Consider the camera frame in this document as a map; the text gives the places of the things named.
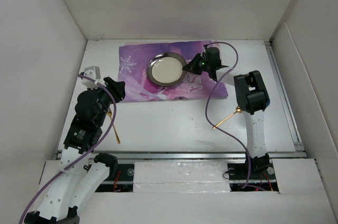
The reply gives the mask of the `gold fork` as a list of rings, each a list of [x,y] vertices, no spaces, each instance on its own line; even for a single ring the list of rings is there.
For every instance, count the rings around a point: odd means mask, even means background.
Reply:
[[[108,109],[107,116],[110,118],[110,120],[112,120],[112,111],[111,111],[111,109]],[[114,129],[114,133],[115,133],[117,144],[120,144],[121,141],[120,141],[120,138],[119,138],[118,133],[116,131],[115,125],[113,124],[112,127]]]

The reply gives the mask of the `steel plate with cream centre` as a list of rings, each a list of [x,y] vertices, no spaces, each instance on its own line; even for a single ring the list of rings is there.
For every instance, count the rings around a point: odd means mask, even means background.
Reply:
[[[154,56],[148,63],[148,79],[161,87],[170,87],[180,83],[186,76],[183,67],[186,60],[178,53],[166,52]]]

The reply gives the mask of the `purple Elsa cloth placemat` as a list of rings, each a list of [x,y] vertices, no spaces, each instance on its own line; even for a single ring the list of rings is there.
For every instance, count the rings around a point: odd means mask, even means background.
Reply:
[[[129,43],[119,47],[118,81],[125,82],[124,101],[161,101],[207,98],[216,82],[206,72],[200,76],[187,73],[184,79],[170,87],[152,83],[146,73],[151,59],[165,52],[175,52],[190,62],[204,51],[210,40],[174,43]]]

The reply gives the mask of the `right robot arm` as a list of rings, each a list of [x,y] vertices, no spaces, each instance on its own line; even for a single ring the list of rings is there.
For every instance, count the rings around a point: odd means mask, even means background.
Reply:
[[[183,70],[201,75],[206,72],[217,85],[226,83],[234,86],[237,106],[242,111],[247,132],[247,157],[244,172],[255,179],[270,165],[270,158],[265,144],[264,114],[270,104],[270,98],[261,73],[257,70],[240,72],[235,66],[222,65],[220,51],[216,47],[205,47],[205,52],[198,53]]]

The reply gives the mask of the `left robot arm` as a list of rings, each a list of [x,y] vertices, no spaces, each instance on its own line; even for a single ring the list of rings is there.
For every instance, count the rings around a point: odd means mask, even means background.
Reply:
[[[118,176],[117,157],[93,150],[106,138],[102,126],[109,109],[125,97],[125,82],[105,77],[103,82],[79,75],[87,90],[77,99],[76,114],[64,140],[59,171],[33,197],[20,223],[79,223],[79,213],[106,180]]]

